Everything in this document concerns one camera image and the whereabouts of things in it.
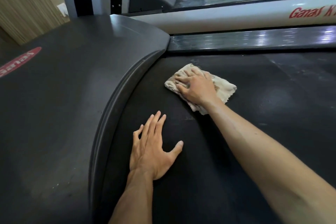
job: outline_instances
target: hand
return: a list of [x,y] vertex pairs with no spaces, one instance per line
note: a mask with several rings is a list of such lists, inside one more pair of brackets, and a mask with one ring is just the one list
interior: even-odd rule
[[152,114],[145,126],[133,133],[133,148],[129,163],[130,172],[141,170],[149,173],[153,180],[160,179],[172,166],[177,156],[182,152],[183,141],[179,141],[171,152],[162,150],[162,126],[166,120],[161,112]]
[[208,72],[204,74],[195,68],[191,69],[191,73],[185,71],[188,77],[176,77],[177,80],[188,83],[190,87],[187,89],[181,84],[176,84],[177,89],[190,102],[204,107],[206,103],[212,103],[218,100],[215,86]]

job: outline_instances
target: cleaning cloth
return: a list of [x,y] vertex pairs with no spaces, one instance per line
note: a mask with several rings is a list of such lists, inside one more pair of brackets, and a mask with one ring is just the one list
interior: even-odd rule
[[[193,64],[188,64],[185,65],[183,68],[181,68],[180,70],[178,70],[176,73],[174,73],[174,75],[172,77],[170,77],[166,82],[165,82],[165,87],[171,91],[173,91],[174,93],[178,94],[184,101],[186,101],[188,103],[188,105],[191,107],[192,111],[199,111],[202,115],[208,114],[208,112],[201,106],[199,105],[195,105],[191,102],[189,102],[187,99],[185,99],[182,94],[179,92],[179,90],[176,87],[176,83],[177,80],[175,79],[176,77],[187,77],[187,74],[185,73],[185,71],[188,71],[190,73],[192,73],[191,69],[197,69],[199,71],[201,71],[202,73],[204,73],[205,71],[202,71],[200,68],[198,68],[197,66],[194,66]],[[226,103],[229,99],[229,97],[232,96],[232,94],[237,90],[237,86],[229,83],[227,80],[222,79],[218,76],[215,75],[211,75],[212,78],[212,82],[215,86],[215,90],[217,92],[217,96],[223,101],[223,103]],[[181,84],[187,88],[189,88],[189,85],[178,81],[178,84]]]

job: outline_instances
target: treadmill deck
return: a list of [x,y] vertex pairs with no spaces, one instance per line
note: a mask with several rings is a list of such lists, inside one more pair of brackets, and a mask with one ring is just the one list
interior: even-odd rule
[[209,54],[162,58],[133,91],[108,157],[101,221],[111,216],[124,190],[132,131],[160,110],[167,115],[163,150],[180,140],[184,147],[166,175],[154,182],[153,223],[280,223],[210,116],[192,112],[164,87],[188,63],[235,84],[227,105],[336,187],[335,54]]

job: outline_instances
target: finger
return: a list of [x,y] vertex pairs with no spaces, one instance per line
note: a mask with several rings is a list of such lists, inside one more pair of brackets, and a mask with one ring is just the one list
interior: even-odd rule
[[188,89],[186,87],[184,87],[181,84],[176,84],[176,88],[179,90],[179,92],[184,96],[188,93]]
[[141,134],[144,126],[141,124],[140,128],[137,131],[133,132],[133,144],[139,140],[139,135]]
[[204,76],[208,81],[212,81],[211,74],[209,72],[204,72]]
[[161,112],[158,111],[158,112],[155,114],[153,120],[151,121],[151,123],[150,123],[150,125],[149,125],[149,131],[148,131],[148,136],[149,136],[149,137],[152,137],[152,136],[154,135],[155,127],[156,127],[156,124],[157,124],[157,122],[158,122],[160,116],[161,116]]
[[165,123],[166,117],[167,116],[165,114],[162,115],[162,117],[157,122],[156,127],[155,127],[155,134],[156,135],[161,135],[162,134],[162,127],[163,127],[163,124]]
[[201,71],[200,69],[197,69],[197,68],[193,67],[193,68],[191,69],[191,71],[193,71],[193,72],[195,73],[195,75],[204,77],[204,74],[202,73],[202,71]]
[[168,156],[172,163],[175,162],[175,159],[177,158],[177,156],[182,152],[182,148],[183,148],[183,141],[179,141],[175,145],[174,149],[172,149],[172,151],[168,153]]
[[191,77],[191,76],[194,76],[195,74],[191,71],[188,71],[188,70],[184,70],[184,72],[187,74],[187,76]]
[[190,77],[179,76],[179,77],[176,77],[175,79],[179,80],[180,82],[189,82],[190,81]]
[[143,131],[142,131],[141,139],[147,137],[148,129],[149,129],[149,125],[150,125],[150,123],[151,123],[151,121],[152,121],[153,118],[154,118],[154,115],[152,114],[152,115],[149,117],[149,119],[147,120],[145,126],[143,127]]

